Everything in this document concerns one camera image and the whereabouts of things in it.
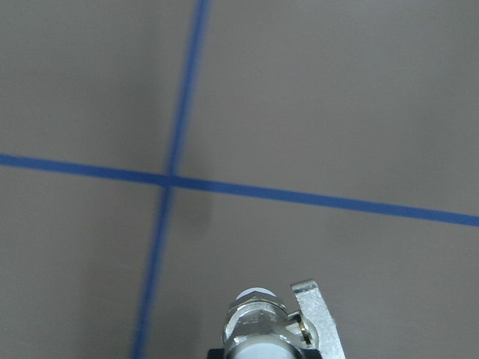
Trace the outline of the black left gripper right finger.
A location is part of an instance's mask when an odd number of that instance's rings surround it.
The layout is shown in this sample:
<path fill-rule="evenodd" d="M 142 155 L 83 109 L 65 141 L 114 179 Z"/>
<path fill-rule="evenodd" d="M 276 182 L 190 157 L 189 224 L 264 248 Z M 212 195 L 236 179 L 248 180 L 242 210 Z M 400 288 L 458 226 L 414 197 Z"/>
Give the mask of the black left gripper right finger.
<path fill-rule="evenodd" d="M 304 359 L 320 359 L 320 351 L 317 349 L 303 349 L 302 356 Z"/>

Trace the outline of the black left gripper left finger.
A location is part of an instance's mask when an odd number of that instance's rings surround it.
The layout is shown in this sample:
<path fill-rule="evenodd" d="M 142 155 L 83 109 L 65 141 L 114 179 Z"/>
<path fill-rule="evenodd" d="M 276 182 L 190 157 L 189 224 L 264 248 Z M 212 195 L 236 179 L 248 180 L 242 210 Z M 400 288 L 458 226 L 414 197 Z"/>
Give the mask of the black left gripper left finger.
<path fill-rule="evenodd" d="M 223 348 L 210 349 L 207 353 L 207 359 L 225 359 L 225 350 Z"/>

